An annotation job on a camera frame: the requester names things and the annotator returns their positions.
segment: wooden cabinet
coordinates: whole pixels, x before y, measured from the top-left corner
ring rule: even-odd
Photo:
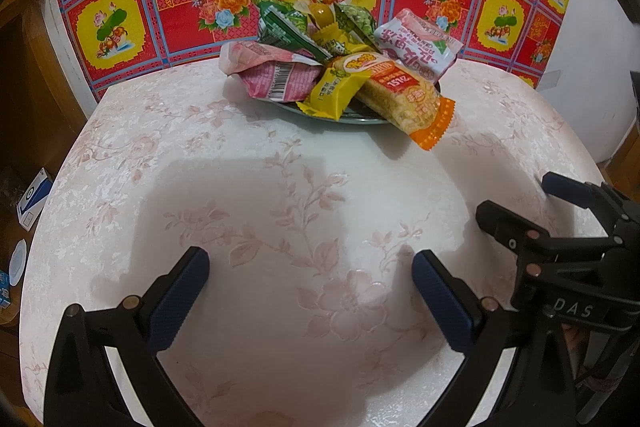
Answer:
[[[9,167],[25,187],[42,167],[55,177],[86,123],[49,41],[40,1],[0,5],[0,172]],[[1,270],[8,270],[18,241],[31,248],[37,225],[27,232],[14,208],[0,206]],[[18,407],[24,406],[17,336],[21,293],[22,280],[10,289],[12,304],[0,310],[0,388]]]
[[[604,174],[605,179],[608,177],[620,192],[640,202],[640,136],[637,125],[607,163]]]

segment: barcode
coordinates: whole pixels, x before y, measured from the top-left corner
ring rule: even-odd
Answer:
[[[273,82],[271,83],[271,88],[269,89],[268,94],[268,98],[270,100],[275,100],[276,102],[284,100],[284,92],[287,88],[287,81],[289,80],[289,75],[291,74],[293,66],[295,66],[295,63],[293,62],[276,63]]]

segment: blue and white box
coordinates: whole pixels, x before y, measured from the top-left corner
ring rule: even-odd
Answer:
[[[31,230],[36,218],[40,215],[53,182],[45,169],[40,169],[27,191],[18,203],[18,221],[25,230]]]
[[[11,304],[9,298],[9,276],[0,270],[0,309],[4,310]]]

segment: white tablecloth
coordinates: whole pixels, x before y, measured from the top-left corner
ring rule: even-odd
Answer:
[[[390,125],[322,122],[248,99],[215,59],[111,87],[31,248],[20,318],[27,404],[42,418],[67,305],[141,295],[199,245],[209,282],[159,358],[204,425],[415,426],[462,357],[415,292],[412,254],[431,248],[478,296],[506,303],[514,259],[478,229],[481,201],[552,235],[602,234],[590,214],[540,189],[549,170],[602,178],[538,93],[466,60],[441,84],[456,114],[431,152]]]

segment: snack package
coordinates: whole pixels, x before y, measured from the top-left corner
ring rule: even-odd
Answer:
[[[247,70],[239,71],[238,77],[252,98],[273,102],[296,102],[305,100],[316,84],[324,68],[316,62],[264,62]]]
[[[328,68],[305,101],[298,102],[298,107],[311,116],[340,120],[349,102],[369,76],[368,71],[347,73]]]
[[[296,28],[298,28],[302,33],[306,32],[306,25],[308,20],[306,15],[296,10],[293,6],[293,3],[283,1],[283,0],[251,0],[258,11],[260,12],[260,16],[264,17],[266,11],[273,7],[278,12],[283,14],[286,19],[291,22]]]
[[[335,19],[340,29],[357,35],[361,42],[376,48],[373,36],[376,20],[369,10],[353,4],[333,4],[332,6],[334,6]]]
[[[351,55],[358,52],[372,52],[374,50],[371,46],[364,44],[360,39],[341,30],[337,22],[319,29],[313,34],[312,38],[316,44],[322,46],[334,57]]]
[[[305,32],[300,31],[275,6],[269,6],[260,16],[258,39],[262,44],[270,44],[305,55],[323,64],[333,58],[331,53],[313,42]]]
[[[401,60],[411,70],[436,83],[455,62],[462,42],[408,8],[375,32],[376,45],[387,57]]]
[[[218,67],[223,73],[234,74],[248,70],[265,62],[300,62],[309,66],[320,66],[312,58],[256,41],[225,42],[220,48]]]
[[[334,62],[352,76],[368,73],[356,98],[407,133],[425,150],[447,130],[455,102],[444,98],[433,84],[384,55],[358,53]]]

